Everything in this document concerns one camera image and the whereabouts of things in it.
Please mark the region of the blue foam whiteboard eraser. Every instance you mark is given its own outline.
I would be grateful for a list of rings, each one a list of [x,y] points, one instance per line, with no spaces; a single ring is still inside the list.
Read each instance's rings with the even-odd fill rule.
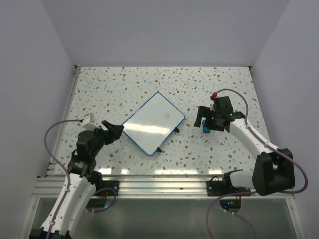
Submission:
[[[202,126],[203,126],[203,133],[210,133],[211,132],[211,130],[206,127],[206,120],[204,120],[202,122]]]

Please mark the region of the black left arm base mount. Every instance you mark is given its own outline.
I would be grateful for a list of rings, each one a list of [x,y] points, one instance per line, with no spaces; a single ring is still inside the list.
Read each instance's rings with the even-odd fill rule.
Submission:
[[[120,181],[118,180],[103,180],[101,175],[97,176],[94,179],[94,184],[96,186],[96,193],[97,196],[111,196],[116,197],[119,192],[120,188]]]

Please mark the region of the blue framed whiteboard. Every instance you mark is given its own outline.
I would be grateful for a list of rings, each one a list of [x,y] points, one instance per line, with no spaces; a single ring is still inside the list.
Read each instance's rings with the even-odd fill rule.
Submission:
[[[184,120],[185,114],[156,92],[123,122],[123,133],[146,155],[152,156]]]

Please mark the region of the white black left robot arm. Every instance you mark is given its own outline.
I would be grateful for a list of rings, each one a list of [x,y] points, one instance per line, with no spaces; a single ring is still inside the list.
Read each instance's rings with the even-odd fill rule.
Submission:
[[[96,156],[100,150],[120,139],[124,126],[102,121],[101,126],[92,121],[80,120],[84,131],[77,136],[71,160],[64,166],[54,155],[52,159],[64,170],[66,177],[59,196],[49,215],[39,229],[32,229],[31,239],[71,239],[79,220],[88,210],[92,214],[109,209],[108,196],[117,197],[119,184],[105,185],[102,173],[95,171]]]

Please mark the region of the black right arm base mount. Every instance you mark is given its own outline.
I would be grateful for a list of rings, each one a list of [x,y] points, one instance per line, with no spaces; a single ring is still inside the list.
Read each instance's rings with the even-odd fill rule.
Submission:
[[[214,176],[210,180],[206,181],[206,191],[209,197],[217,197],[233,193],[251,192],[250,189],[246,188],[235,188],[233,186],[225,186],[223,181],[220,180],[217,176]]]

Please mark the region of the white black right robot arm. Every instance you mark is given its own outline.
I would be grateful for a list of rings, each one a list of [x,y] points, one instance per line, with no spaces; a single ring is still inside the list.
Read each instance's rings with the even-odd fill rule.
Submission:
[[[199,106],[195,127],[228,132],[237,138],[255,158],[252,171],[233,170],[224,173],[222,180],[211,179],[207,186],[218,195],[248,193],[254,189],[259,195],[283,192],[295,186],[292,153],[279,149],[259,134],[248,122],[246,115],[234,111],[230,98],[213,98],[211,106]]]

